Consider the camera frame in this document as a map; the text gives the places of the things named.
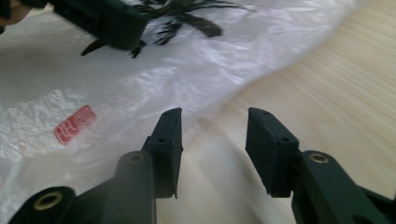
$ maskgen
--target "white plastic sheet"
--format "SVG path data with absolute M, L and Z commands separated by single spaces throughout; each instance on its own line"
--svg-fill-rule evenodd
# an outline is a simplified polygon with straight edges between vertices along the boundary
M 92 38 L 51 13 L 8 27 L 0 35 L 0 223 L 44 188 L 81 193 L 106 180 L 116 158 L 141 148 L 163 111 L 182 107 L 186 130 L 252 80 L 320 44 L 356 7 L 354 0 L 240 4 L 253 11 L 192 12 L 222 27 L 219 37 L 184 24 L 171 42 L 155 46 L 152 34 L 165 19 L 153 21 L 136 59 L 108 47 L 80 57 Z M 59 144 L 53 128 L 83 105 L 96 122 Z M 178 223 L 200 222 L 181 216 Z

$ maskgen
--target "black object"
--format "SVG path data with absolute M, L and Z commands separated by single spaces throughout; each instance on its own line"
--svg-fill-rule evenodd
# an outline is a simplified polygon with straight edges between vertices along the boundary
M 357 186 L 337 161 L 301 152 L 298 140 L 267 111 L 248 111 L 246 151 L 272 197 L 289 197 L 297 223 L 396 223 L 392 201 Z
M 32 196 L 9 224 L 153 224 L 155 199 L 177 194 L 181 109 L 162 114 L 141 151 L 123 155 L 114 177 L 76 196 L 68 187 Z
M 0 0 L 0 16 L 9 19 L 10 0 Z M 149 17 L 121 0 L 21 0 L 28 7 L 54 11 L 81 29 L 116 49 L 132 50 L 138 46 Z

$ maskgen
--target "wood grain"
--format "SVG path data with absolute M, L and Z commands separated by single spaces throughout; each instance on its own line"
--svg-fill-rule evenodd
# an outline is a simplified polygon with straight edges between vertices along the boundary
M 299 138 L 301 149 L 333 155 L 357 184 L 394 197 L 395 12 L 393 0 L 367 2 L 319 48 L 239 92 L 214 122 L 201 120 L 201 133 L 185 146 L 180 188 L 189 183 L 203 193 L 206 206 L 187 204 L 207 218 L 191 217 L 190 223 L 294 222 L 290 201 L 265 196 L 244 151 L 250 106 L 276 115 Z M 192 163 L 199 169 L 192 170 Z M 185 179 L 195 172 L 200 181 Z M 180 197 L 192 192 L 183 190 Z M 198 196 L 194 200 L 202 202 Z

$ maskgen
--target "plastic wrap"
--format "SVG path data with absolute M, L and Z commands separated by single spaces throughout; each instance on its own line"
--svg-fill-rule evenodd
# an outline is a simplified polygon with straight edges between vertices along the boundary
M 50 12 L 8 27 L 0 35 L 0 223 L 46 187 L 81 193 L 109 178 L 114 161 L 139 150 L 166 109 L 183 108 L 185 130 L 208 118 L 249 82 L 320 44 L 356 6 L 353 0 L 240 4 L 249 10 L 191 13 L 223 29 L 213 38 L 183 24 L 168 44 L 156 46 L 153 33 L 166 18 L 153 21 L 136 59 L 108 47 L 80 57 L 92 37 Z M 96 121 L 61 145 L 54 127 L 83 105 Z

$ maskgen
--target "red printed label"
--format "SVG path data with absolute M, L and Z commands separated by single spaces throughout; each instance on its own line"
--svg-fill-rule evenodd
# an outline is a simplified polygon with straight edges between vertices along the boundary
M 76 113 L 62 121 L 53 130 L 59 143 L 66 145 L 72 140 L 84 127 L 90 125 L 96 119 L 96 115 L 88 105 L 84 105 Z

